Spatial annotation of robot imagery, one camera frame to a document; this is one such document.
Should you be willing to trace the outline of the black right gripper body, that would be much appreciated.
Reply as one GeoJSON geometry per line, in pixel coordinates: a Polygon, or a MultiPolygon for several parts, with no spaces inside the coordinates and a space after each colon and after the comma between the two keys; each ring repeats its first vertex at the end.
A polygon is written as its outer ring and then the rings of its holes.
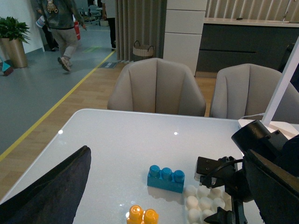
{"type": "MultiPolygon", "coordinates": [[[[232,136],[233,142],[243,155],[253,150],[291,175],[299,178],[299,138],[287,139],[280,130],[270,132],[260,121],[255,120],[242,127],[232,136]]],[[[245,224],[243,204],[254,201],[245,176],[245,169],[237,169],[233,157],[218,160],[199,157],[194,178],[204,186],[224,186],[232,197],[232,210],[218,207],[217,212],[205,218],[209,224],[245,224]]]]}

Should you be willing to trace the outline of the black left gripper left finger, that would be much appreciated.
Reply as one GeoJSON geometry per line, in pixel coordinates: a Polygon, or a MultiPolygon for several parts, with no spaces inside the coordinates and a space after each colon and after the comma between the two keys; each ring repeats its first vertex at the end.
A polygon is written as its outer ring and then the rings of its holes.
{"type": "Polygon", "coordinates": [[[71,224],[83,196],[91,150],[81,147],[0,206],[2,224],[71,224]]]}

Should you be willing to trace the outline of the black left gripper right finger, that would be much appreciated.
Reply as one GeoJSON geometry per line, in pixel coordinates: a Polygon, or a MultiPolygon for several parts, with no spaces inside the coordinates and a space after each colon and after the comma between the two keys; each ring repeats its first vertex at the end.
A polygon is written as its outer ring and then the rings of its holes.
{"type": "Polygon", "coordinates": [[[253,150],[243,158],[250,192],[266,224],[299,222],[299,179],[253,150]]]}

